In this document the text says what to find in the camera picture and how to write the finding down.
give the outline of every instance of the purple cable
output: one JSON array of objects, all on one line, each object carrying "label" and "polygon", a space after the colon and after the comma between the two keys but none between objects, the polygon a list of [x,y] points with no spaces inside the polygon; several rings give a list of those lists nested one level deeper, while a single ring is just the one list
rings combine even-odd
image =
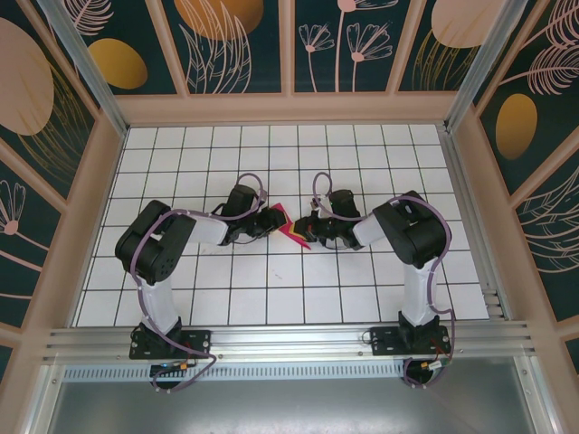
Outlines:
[{"label": "purple cable", "polygon": [[162,214],[158,218],[158,220],[155,223],[153,223],[153,225],[148,229],[147,233],[145,233],[142,240],[140,241],[140,243],[137,245],[137,248],[135,249],[135,254],[133,255],[133,259],[130,261],[129,272],[130,272],[131,277],[133,278],[133,280],[135,280],[135,283],[137,284],[138,303],[141,307],[141,311],[143,312],[143,316],[148,321],[148,323],[150,324],[153,331],[155,333],[157,333],[161,337],[161,339],[163,339],[168,344],[172,345],[174,348],[177,348],[181,351],[185,351],[187,354],[190,354],[190,355],[196,355],[199,357],[212,359],[212,361],[207,366],[205,366],[205,368],[203,368],[201,371],[199,371],[199,373],[197,373],[193,378],[191,378],[190,380],[187,380],[186,382],[179,383],[173,389],[161,389],[157,385],[158,377],[160,375],[162,375],[163,373],[168,372],[169,370],[159,371],[153,377],[153,386],[155,387],[155,390],[157,392],[165,391],[165,393],[169,394],[171,392],[182,391],[183,389],[189,387],[191,384],[196,382],[197,379],[199,377],[201,377],[201,375],[203,375],[209,368],[211,368],[215,364],[215,362],[217,362],[217,357],[215,357],[213,354],[207,354],[207,353],[203,353],[201,351],[196,351],[192,348],[187,348],[186,346],[183,346],[183,345],[179,344],[178,342],[175,342],[174,340],[169,339],[168,337],[165,336],[165,334],[163,332],[161,332],[161,330],[159,329],[157,324],[155,324],[155,321],[151,318],[150,314],[148,313],[147,307],[145,306],[145,298],[143,296],[143,281],[137,276],[137,272],[136,272],[138,256],[141,254],[141,251],[143,250],[143,247],[145,246],[145,243],[147,242],[147,240],[150,238],[150,236],[153,234],[153,232],[155,232],[155,229],[158,228],[166,219],[168,219],[172,215],[177,215],[177,214],[197,215],[200,217],[210,217],[212,219],[221,220],[224,222],[230,222],[233,220],[240,220],[243,217],[246,217],[246,216],[250,215],[251,213],[258,211],[260,209],[261,202],[264,202],[267,199],[267,193],[265,192],[265,190],[263,190],[263,182],[261,181],[260,177],[257,176],[256,174],[248,173],[248,174],[243,174],[239,178],[237,178],[236,183],[238,184],[240,182],[240,180],[242,180],[245,176],[251,176],[251,177],[257,179],[257,182],[260,186],[260,193],[258,194],[258,200],[257,200],[256,204],[253,205],[249,211],[244,212],[244,213],[237,215],[237,216],[233,216],[233,217],[222,217],[221,215],[214,215],[214,214],[208,214],[206,212],[189,211],[189,210],[172,210],[172,211],[166,212],[165,214]]},{"label": "purple cable", "polygon": [[[329,196],[332,193],[332,178],[330,177],[329,174],[327,174],[326,172],[318,172],[316,174],[316,176],[314,176],[314,182],[312,185],[312,190],[313,190],[313,194],[314,194],[314,202],[316,203],[316,205],[325,213],[327,213],[328,215],[342,220],[344,222],[360,222],[363,219],[365,219],[365,217],[356,217],[356,218],[352,218],[352,217],[342,217],[341,215],[337,215],[333,212],[331,212],[328,208],[326,208],[321,201],[319,200],[318,197],[318,191],[316,189],[316,184],[318,183],[318,178],[320,176],[325,176],[328,180],[329,180],[329,188],[327,189],[327,193],[326,196]],[[446,235],[446,245],[444,246],[444,250],[442,251],[441,255],[437,258],[437,260],[435,260],[431,266],[431,270],[429,272],[428,275],[428,280],[426,281],[426,286],[427,286],[427,298],[428,298],[428,306],[429,308],[432,310],[432,312],[434,312],[435,314],[438,315],[446,315],[446,314],[451,314],[451,352],[449,353],[449,359],[452,359],[452,355],[454,354],[454,340],[455,340],[455,335],[454,335],[454,322],[455,322],[455,316],[454,316],[454,310],[452,310],[452,307],[450,309],[446,309],[446,310],[440,310],[438,309],[432,300],[432,281],[434,279],[434,271],[437,269],[437,267],[441,264],[442,259],[444,259],[444,257],[446,256],[446,254],[449,252],[449,249],[451,247],[451,241],[452,241],[452,232],[451,232],[451,228],[449,227],[448,223],[446,222],[446,220],[444,220],[444,217],[442,217],[442,214],[439,213],[439,211],[434,208],[432,205],[430,205],[429,203],[427,203],[426,201],[424,201],[423,199],[418,199],[412,196],[397,196],[397,197],[393,197],[392,199],[390,199],[389,201],[387,201],[387,203],[392,203],[392,202],[399,202],[399,201],[409,201],[409,202],[414,202],[414,203],[418,203],[421,206],[423,206],[424,208],[426,208],[427,210],[429,210],[430,212],[432,212],[436,218],[439,220],[439,222],[441,223],[442,227],[444,228],[444,233]],[[424,384],[420,384],[419,382],[413,380],[412,378],[410,378],[407,375],[408,372],[408,365],[410,364],[410,362],[413,360],[413,358],[409,358],[404,362],[404,368],[403,368],[403,380],[404,382],[411,386],[411,387],[415,387],[416,385],[418,386],[422,386],[424,389],[426,388],[426,386]],[[437,381],[440,380],[440,378],[442,377],[442,373],[444,373],[446,370],[443,368],[442,371],[434,378],[434,380],[431,380],[429,382],[430,385],[435,384]]]}]

